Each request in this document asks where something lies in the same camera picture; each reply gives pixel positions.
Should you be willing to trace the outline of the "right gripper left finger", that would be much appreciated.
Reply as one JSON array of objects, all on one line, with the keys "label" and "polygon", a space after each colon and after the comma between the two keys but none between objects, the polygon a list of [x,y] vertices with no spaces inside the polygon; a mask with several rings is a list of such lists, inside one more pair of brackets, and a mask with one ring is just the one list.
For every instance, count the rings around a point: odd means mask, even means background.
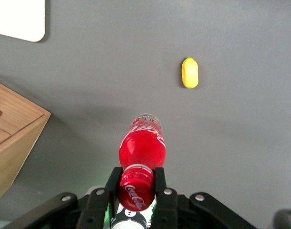
[{"label": "right gripper left finger", "polygon": [[114,216],[117,185],[122,174],[121,167],[115,167],[104,187],[78,198],[70,192],[60,193],[35,207],[4,229],[102,229],[105,213],[111,204],[109,214]]}]

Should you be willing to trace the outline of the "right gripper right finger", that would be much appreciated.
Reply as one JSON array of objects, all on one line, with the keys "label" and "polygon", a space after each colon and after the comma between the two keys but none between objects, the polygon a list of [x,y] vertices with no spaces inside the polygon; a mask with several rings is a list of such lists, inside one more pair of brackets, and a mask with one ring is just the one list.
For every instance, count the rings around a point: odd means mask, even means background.
[{"label": "right gripper right finger", "polygon": [[165,171],[155,169],[153,229],[254,229],[251,223],[206,192],[190,197],[167,187]]}]

